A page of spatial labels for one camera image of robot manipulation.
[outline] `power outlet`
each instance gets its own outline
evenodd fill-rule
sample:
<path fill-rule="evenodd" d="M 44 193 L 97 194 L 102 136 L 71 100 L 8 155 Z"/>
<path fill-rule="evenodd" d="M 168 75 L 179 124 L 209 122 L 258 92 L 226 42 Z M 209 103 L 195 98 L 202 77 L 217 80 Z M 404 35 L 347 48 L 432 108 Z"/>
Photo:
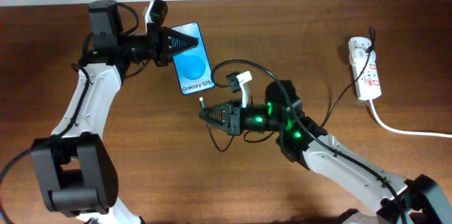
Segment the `power outlet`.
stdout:
<path fill-rule="evenodd" d="M 380 80 L 375 64 L 376 53 L 375 51 L 372 51 L 371 54 L 366 53 L 370 45 L 371 41 L 365 37 L 352 37 L 348 42 L 349 59 L 355 80 L 364 69 L 364 73 L 355 83 L 358 100 L 373 100 L 381 95 Z M 369 62 L 365 68 L 364 65 L 369 55 Z"/>

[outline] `white cable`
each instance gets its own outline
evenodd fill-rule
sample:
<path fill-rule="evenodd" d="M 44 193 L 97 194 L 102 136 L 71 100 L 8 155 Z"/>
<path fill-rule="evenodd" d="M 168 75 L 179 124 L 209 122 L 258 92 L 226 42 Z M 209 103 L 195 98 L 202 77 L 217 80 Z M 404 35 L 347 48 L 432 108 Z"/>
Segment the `white cable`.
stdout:
<path fill-rule="evenodd" d="M 414 136 L 440 136 L 440 137 L 445 137 L 445 138 L 452 138 L 452 135 L 450 135 L 450 134 L 434 133 L 434 132 L 403 131 L 400 129 L 391 128 L 390 126 L 384 124 L 380 120 L 380 117 L 376 114 L 374 103 L 372 102 L 372 100 L 368 100 L 367 103 L 368 103 L 368 106 L 370 107 L 370 110 L 372 111 L 372 114 L 373 114 L 376 122 L 378 122 L 383 128 L 385 128 L 389 131 L 392 131 L 394 133 L 414 135 Z"/>

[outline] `robotic arm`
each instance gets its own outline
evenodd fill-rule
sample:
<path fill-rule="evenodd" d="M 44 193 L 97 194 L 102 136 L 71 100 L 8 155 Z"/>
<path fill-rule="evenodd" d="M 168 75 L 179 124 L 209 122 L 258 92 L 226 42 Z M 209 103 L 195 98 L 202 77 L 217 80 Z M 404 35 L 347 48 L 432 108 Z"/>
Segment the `robotic arm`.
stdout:
<path fill-rule="evenodd" d="M 123 32 L 118 6 L 135 15 L 134 28 Z M 167 66 L 174 55 L 197 46 L 198 39 L 162 27 L 167 4 L 161 0 L 150 4 L 144 35 L 131 34 L 138 27 L 138 16 L 124 4 L 96 1 L 88 11 L 93 31 L 75 65 L 78 85 L 52 135 L 33 142 L 35 173 L 49 211 L 89 223 L 144 223 L 118 198 L 117 173 L 102 143 L 105 121 L 132 62 L 142 63 L 141 69 L 150 60 Z M 94 48 L 88 51 L 90 39 Z M 63 169 L 74 160 L 80 163 L 79 170 Z"/>
<path fill-rule="evenodd" d="M 266 89 L 265 105 L 245 105 L 242 100 L 207 107 L 200 99 L 199 117 L 230 136 L 244 130 L 263 133 L 276 131 L 281 153 L 291 162 L 322 174 L 348 190 L 376 217 L 356 213 L 345 223 L 447 223 L 452 207 L 438 184 L 425 175 L 414 181 L 377 167 L 347 149 L 333 135 L 305 116 L 302 101 L 291 81 L 279 81 L 258 64 L 231 60 L 218 64 L 247 63 L 266 71 L 275 79 Z M 242 74 L 227 76 L 234 92 Z"/>

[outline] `smartphone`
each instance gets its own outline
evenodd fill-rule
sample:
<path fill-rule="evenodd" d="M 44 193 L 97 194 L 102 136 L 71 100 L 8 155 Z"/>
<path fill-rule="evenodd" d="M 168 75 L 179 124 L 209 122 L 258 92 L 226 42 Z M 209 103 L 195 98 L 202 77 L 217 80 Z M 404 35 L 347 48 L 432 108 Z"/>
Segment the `smartphone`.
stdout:
<path fill-rule="evenodd" d="M 182 94 L 188 95 L 213 88 L 215 84 L 210 79 L 212 71 L 198 23 L 188 23 L 175 26 L 172 29 L 198 38 L 197 47 L 173 57 Z"/>

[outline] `wood grain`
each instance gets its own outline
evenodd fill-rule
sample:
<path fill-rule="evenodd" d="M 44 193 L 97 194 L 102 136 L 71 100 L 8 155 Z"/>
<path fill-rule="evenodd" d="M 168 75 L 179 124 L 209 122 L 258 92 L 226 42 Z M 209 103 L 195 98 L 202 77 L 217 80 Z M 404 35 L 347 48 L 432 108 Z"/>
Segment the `wood grain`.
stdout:
<path fill-rule="evenodd" d="M 130 4 L 138 12 L 145 3 Z M 165 25 L 197 21 L 212 65 L 250 59 L 294 81 L 305 112 L 321 122 L 328 104 L 350 83 L 347 41 L 376 28 L 383 95 L 375 101 L 390 126 L 451 131 L 451 0 L 225 0 L 169 2 Z M 133 18 L 122 13 L 125 28 Z M 144 32 L 143 21 L 139 32 Z M 90 31 L 87 6 L 0 8 L 0 166 L 49 135 L 65 112 Z M 249 69 L 254 102 L 270 79 Z M 119 195 L 149 223 L 271 223 L 368 210 L 330 180 L 289 163 L 274 140 L 237 138 L 217 152 L 197 118 L 199 95 L 183 96 L 172 65 L 149 66 L 127 80 L 110 109 L 104 143 L 119 174 Z M 228 89 L 202 93 L 208 104 L 237 97 Z M 435 179 L 452 199 L 452 140 L 403 136 L 382 129 L 353 90 L 326 128 L 352 151 L 388 171 Z M 228 138 L 214 134 L 219 144 Z M 17 223 L 78 223 L 49 213 L 30 158 L 1 188 Z"/>

